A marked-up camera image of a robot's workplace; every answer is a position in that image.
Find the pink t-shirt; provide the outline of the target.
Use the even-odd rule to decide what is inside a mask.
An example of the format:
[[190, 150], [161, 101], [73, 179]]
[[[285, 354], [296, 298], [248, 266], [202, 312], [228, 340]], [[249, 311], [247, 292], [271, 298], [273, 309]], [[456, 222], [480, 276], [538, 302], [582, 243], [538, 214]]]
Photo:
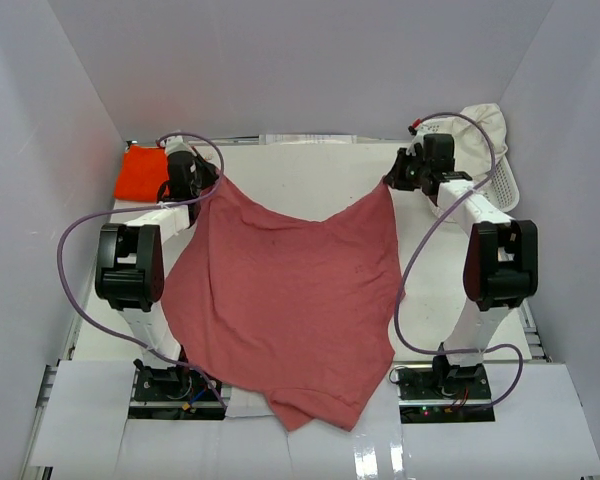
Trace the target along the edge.
[[161, 306], [192, 363], [262, 394], [287, 430], [320, 420], [348, 431], [393, 361], [400, 285], [386, 186], [307, 221], [224, 181], [203, 203]]

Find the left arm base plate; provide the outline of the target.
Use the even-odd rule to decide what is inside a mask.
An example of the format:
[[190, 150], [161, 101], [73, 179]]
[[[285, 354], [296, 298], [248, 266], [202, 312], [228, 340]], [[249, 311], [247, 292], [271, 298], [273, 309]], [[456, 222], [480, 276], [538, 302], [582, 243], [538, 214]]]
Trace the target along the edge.
[[134, 420], [221, 421], [225, 408], [195, 371], [137, 369], [128, 409]]

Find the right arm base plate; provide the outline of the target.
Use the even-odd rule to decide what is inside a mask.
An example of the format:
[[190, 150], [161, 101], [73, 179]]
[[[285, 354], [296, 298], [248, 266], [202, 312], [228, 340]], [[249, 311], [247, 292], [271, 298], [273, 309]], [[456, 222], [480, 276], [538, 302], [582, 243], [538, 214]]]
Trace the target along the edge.
[[485, 373], [473, 379], [441, 380], [432, 368], [399, 365], [389, 372], [388, 380], [397, 387], [403, 425], [495, 421]]

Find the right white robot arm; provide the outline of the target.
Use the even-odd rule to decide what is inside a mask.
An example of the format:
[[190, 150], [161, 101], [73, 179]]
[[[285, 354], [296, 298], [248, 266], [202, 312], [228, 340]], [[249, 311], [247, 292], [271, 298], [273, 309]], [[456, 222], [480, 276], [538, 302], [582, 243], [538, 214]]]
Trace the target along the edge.
[[510, 311], [538, 288], [538, 230], [515, 220], [478, 191], [469, 174], [455, 168], [449, 134], [418, 134], [398, 150], [383, 183], [394, 190], [419, 190], [468, 236], [463, 270], [466, 301], [452, 333], [433, 354], [431, 384], [452, 399], [484, 372], [483, 358]]

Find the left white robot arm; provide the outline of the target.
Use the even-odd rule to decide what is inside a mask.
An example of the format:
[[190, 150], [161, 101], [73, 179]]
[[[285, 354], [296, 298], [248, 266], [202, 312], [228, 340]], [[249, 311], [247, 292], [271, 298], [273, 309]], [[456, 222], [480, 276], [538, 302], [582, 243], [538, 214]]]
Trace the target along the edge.
[[133, 337], [143, 344], [134, 361], [145, 376], [143, 384], [157, 387], [169, 399], [182, 399], [192, 390], [186, 355], [163, 313], [160, 299], [169, 268], [164, 245], [195, 223], [200, 205], [159, 208], [125, 223], [101, 227], [95, 293], [126, 321]]

